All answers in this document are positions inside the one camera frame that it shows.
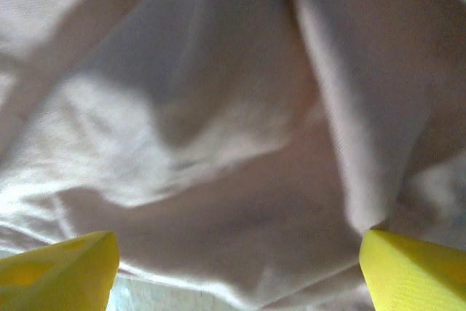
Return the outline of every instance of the white cloth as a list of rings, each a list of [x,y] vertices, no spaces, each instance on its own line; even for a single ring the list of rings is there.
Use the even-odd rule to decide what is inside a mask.
[[[361,235],[463,210],[460,0],[138,2],[0,0],[2,248],[109,229],[135,277],[370,310]]]

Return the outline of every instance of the white sheet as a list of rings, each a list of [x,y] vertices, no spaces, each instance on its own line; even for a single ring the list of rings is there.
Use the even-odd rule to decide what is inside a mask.
[[[138,1],[0,0],[2,248],[110,229],[136,277],[369,310],[361,235],[464,210],[459,0]]]

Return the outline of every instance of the white fabric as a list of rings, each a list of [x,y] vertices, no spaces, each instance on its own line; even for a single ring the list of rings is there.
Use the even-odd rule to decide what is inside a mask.
[[[0,0],[0,247],[110,229],[135,277],[371,310],[361,235],[464,210],[460,0],[138,2]]]

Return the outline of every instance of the yellow plastic piece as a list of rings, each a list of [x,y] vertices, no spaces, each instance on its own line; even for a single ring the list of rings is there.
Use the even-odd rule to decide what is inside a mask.
[[[466,252],[369,231],[360,265],[376,311],[465,311]]]
[[[0,310],[105,311],[118,266],[111,232],[10,256],[0,260]]]

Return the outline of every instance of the yellow plastic object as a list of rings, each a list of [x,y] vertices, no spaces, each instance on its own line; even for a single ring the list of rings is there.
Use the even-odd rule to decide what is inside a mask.
[[[0,310],[104,311],[118,266],[111,232],[10,256],[0,260]]]
[[[369,231],[360,265],[376,311],[465,311],[466,252]]]

